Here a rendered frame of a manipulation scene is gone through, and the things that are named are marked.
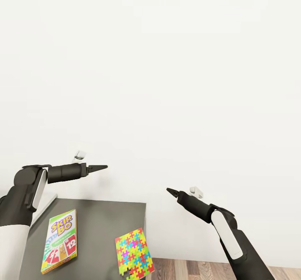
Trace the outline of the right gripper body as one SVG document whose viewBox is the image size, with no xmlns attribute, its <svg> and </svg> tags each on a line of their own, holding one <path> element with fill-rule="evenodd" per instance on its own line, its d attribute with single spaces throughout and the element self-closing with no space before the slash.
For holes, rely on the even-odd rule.
<svg viewBox="0 0 301 280">
<path fill-rule="evenodd" d="M 197 216 L 197 208 L 203 201 L 188 195 L 184 191 L 181 191 L 181 194 L 177 198 L 177 202 L 181 204 L 187 211 Z"/>
</svg>

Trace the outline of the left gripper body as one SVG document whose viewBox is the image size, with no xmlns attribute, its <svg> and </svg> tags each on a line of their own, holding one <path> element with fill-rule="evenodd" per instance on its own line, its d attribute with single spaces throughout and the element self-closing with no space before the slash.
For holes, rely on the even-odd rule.
<svg viewBox="0 0 301 280">
<path fill-rule="evenodd" d="M 61 165 L 61 182 L 79 179 L 87 176 L 87 163 Z"/>
</svg>

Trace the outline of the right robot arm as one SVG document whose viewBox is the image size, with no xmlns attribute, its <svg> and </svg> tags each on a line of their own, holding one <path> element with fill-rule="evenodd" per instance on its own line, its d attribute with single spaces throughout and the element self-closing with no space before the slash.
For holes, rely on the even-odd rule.
<svg viewBox="0 0 301 280">
<path fill-rule="evenodd" d="M 244 232 L 237 229 L 232 212 L 199 200 L 203 192 L 197 186 L 191 187 L 189 194 L 172 188 L 166 190 L 187 211 L 213 224 L 237 280 L 275 280 Z"/>
</svg>

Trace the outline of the jigsaw puzzle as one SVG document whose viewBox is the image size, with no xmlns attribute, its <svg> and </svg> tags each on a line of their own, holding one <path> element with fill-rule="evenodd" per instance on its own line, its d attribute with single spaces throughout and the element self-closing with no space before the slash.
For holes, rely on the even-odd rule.
<svg viewBox="0 0 301 280">
<path fill-rule="evenodd" d="M 120 274 L 131 270 L 127 280 L 140 280 L 155 271 L 142 228 L 115 240 Z"/>
</svg>

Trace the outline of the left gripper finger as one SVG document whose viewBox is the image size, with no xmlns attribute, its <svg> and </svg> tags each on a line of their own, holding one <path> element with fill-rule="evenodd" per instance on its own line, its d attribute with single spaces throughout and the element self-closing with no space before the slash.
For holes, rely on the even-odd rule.
<svg viewBox="0 0 301 280">
<path fill-rule="evenodd" d="M 87 175 L 89 175 L 89 173 L 99 171 L 105 168 L 107 168 L 107 165 L 89 165 L 87 167 Z"/>
</svg>

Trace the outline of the board game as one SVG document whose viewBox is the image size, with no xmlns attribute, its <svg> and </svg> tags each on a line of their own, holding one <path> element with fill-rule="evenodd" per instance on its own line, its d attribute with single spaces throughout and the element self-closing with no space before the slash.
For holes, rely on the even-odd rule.
<svg viewBox="0 0 301 280">
<path fill-rule="evenodd" d="M 76 209 L 50 219 L 41 272 L 43 274 L 77 257 Z"/>
</svg>

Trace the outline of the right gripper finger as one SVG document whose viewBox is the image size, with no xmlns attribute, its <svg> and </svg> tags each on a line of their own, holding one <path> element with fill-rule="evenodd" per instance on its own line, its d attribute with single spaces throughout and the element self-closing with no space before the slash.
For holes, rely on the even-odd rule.
<svg viewBox="0 0 301 280">
<path fill-rule="evenodd" d="M 175 198 L 178 198 L 179 195 L 181 194 L 181 190 L 180 191 L 177 191 L 175 189 L 172 189 L 172 188 L 167 188 L 166 189 L 170 194 L 172 194 Z"/>
</svg>

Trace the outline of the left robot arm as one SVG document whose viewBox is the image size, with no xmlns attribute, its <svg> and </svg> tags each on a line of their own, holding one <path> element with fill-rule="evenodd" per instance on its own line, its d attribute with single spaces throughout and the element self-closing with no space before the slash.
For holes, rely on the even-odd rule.
<svg viewBox="0 0 301 280">
<path fill-rule="evenodd" d="M 78 150 L 71 164 L 23 166 L 14 186 L 0 198 L 0 280 L 19 280 L 33 213 L 37 211 L 46 182 L 57 183 L 86 177 L 107 165 L 83 163 L 87 153 Z"/>
</svg>

